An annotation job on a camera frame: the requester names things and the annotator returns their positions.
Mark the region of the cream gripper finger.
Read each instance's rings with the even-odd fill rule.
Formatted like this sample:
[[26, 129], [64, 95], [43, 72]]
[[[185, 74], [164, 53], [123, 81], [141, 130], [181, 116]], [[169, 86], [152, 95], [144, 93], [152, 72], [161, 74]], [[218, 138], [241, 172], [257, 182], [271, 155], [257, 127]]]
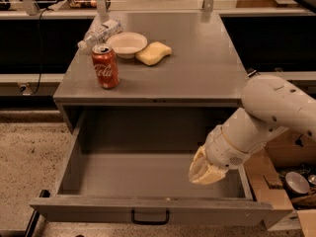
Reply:
[[204, 148], [201, 146], [191, 163], [189, 170], [189, 180], [197, 181], [207, 171], [208, 162], [206, 159]]
[[189, 180], [197, 185], [210, 185], [225, 178], [227, 171], [214, 165], [193, 166], [189, 171]]

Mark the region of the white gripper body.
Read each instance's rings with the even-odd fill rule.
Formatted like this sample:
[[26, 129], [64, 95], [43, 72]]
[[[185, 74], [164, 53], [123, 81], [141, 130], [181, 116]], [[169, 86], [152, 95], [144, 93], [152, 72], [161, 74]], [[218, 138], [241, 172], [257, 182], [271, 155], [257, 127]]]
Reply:
[[222, 169], [237, 169], [250, 158], [249, 154], [237, 150], [227, 141], [221, 125], [208, 134], [204, 150], [208, 162]]

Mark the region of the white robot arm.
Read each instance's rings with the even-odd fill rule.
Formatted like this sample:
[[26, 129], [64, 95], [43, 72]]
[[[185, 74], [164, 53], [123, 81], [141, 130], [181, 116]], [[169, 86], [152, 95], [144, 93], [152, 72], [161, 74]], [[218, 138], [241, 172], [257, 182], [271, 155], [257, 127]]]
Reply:
[[256, 75], [241, 91], [242, 106], [216, 126], [191, 163], [189, 180], [208, 185], [225, 178], [269, 141], [292, 129], [316, 137], [316, 101], [274, 75]]

